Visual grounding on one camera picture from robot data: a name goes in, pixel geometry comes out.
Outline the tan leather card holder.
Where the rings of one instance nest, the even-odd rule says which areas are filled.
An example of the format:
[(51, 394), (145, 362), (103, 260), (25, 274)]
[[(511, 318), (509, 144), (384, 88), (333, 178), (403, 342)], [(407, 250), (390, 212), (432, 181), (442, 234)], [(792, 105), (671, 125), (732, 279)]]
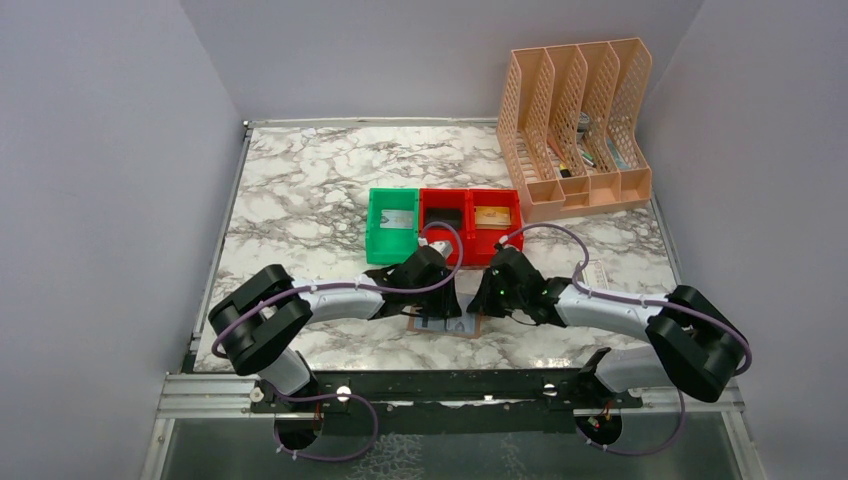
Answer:
[(445, 335), (459, 338), (476, 339), (482, 334), (484, 318), (480, 315), (467, 312), (471, 303), (471, 294), (459, 293), (457, 295), (461, 315), (447, 319), (414, 316), (408, 319), (407, 330), (414, 333), (426, 333), (433, 335)]

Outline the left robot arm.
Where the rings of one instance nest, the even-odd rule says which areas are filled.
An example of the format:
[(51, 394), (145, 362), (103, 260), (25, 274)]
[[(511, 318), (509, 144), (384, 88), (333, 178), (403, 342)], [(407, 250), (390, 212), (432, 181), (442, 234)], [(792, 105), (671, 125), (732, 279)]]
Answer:
[(424, 243), (400, 264), (347, 281), (297, 280), (282, 265), (269, 265), (211, 309), (211, 352), (240, 376), (258, 375), (288, 409), (302, 410), (313, 401), (315, 381), (290, 346), (300, 331), (319, 322), (412, 312), (458, 316), (455, 273), (447, 264), (451, 252), (448, 241)]

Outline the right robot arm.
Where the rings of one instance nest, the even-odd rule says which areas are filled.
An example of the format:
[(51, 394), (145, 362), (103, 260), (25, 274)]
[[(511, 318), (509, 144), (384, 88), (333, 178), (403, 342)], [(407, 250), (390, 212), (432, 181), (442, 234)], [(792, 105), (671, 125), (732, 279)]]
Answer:
[(512, 247), (496, 252), (467, 310), (497, 318), (520, 311), (537, 325), (594, 328), (642, 341), (639, 348), (603, 347), (580, 369), (574, 391), (592, 407), (652, 387), (675, 387), (712, 403), (751, 363), (747, 339), (692, 287), (665, 295), (593, 289), (574, 278), (544, 277)]

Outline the red plastic bin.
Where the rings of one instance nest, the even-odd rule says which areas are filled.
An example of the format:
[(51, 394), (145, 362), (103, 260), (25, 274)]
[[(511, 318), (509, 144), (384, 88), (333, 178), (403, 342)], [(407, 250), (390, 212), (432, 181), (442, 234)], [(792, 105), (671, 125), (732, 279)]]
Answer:
[(495, 244), (522, 225), (519, 196), (512, 189), (470, 189), (468, 264), (486, 266), (496, 253)]
[(451, 244), (449, 266), (456, 264), (459, 248), (464, 251), (463, 263), (467, 260), (468, 206), (466, 189), (424, 188), (419, 191), (419, 226), (429, 226), (424, 232), (429, 242), (448, 241)]

